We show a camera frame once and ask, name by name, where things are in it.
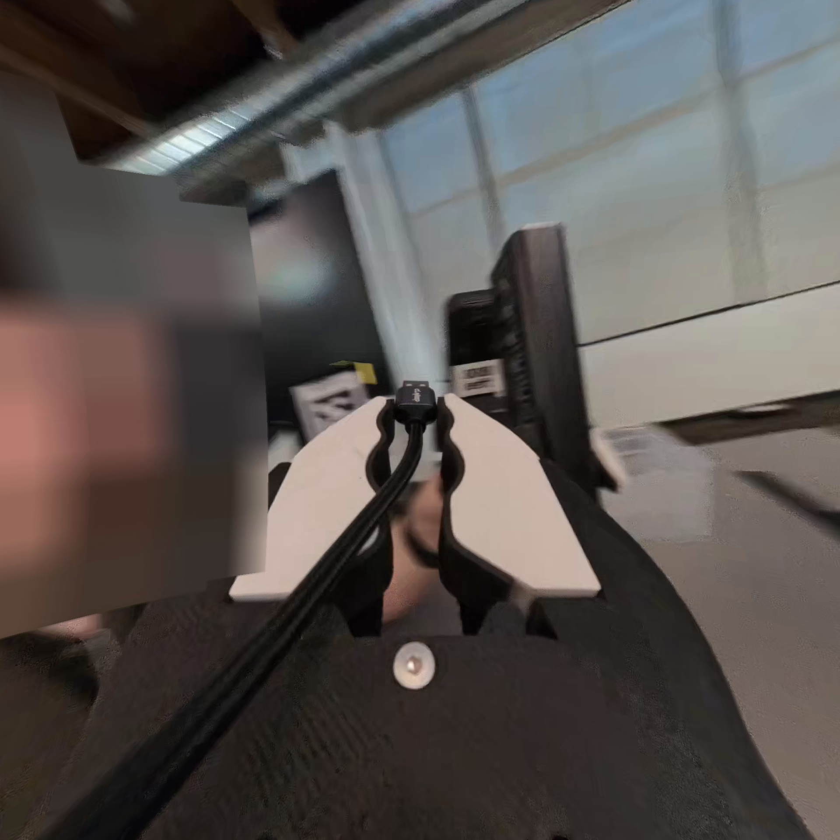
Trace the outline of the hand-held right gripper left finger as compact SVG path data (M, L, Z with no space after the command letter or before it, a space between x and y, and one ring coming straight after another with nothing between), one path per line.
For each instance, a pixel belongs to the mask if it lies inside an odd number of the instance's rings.
M233 602L278 602L296 589L374 498L368 463L387 434L377 396L316 436L290 462L267 519L266 567L232 584Z

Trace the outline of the black white marker sign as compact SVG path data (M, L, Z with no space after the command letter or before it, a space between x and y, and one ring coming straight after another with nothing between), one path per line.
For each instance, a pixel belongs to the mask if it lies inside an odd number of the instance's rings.
M370 401L378 388L375 365L340 360L289 386L291 411L306 445Z

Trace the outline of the person's left forearm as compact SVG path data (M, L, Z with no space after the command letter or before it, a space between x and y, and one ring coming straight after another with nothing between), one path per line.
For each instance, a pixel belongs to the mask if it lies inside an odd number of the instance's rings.
M403 557L394 561L392 580L383 596L383 624L405 622L430 625L451 624L458 616L454 597L447 592L438 570Z

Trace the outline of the silver ventilation duct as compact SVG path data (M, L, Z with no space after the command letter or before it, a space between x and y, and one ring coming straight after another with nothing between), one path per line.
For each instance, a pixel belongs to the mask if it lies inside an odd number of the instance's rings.
M203 179L282 131L316 122L404 70L479 33L521 1L363 2L309 37L194 103L149 139L95 161L111 170Z

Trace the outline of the person's left hand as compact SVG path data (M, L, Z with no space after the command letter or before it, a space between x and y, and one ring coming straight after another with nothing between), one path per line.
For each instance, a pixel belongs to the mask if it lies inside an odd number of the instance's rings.
M408 505L407 524L420 542L432 545L438 540L443 509L443 481L437 472L413 493Z

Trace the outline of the black usb cable grey plug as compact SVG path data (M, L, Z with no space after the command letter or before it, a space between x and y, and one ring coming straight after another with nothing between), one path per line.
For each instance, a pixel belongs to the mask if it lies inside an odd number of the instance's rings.
M137 838L169 804L196 767L288 656L313 614L382 527L412 478L426 426L436 416L434 391L425 381L405 381L385 403L408 441L397 468L347 528L317 557L266 625L166 725L143 742L41 838Z

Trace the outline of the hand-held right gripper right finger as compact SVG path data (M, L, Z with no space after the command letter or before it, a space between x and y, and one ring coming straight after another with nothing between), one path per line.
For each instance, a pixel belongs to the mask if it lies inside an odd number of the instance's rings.
M438 401L437 436L439 575L461 607L599 595L541 458L519 436L452 393Z

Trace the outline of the black wristband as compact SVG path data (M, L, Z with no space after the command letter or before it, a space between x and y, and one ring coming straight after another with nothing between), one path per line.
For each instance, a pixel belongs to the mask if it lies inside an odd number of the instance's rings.
M407 521L403 523L404 541L415 564L429 570L439 569L439 557L436 551L427 548L416 536Z

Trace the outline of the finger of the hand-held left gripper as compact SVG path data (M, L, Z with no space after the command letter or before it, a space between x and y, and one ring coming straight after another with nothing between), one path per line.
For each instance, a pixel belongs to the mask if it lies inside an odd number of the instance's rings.
M598 427L590 429L593 479L597 489L623 491L623 461Z

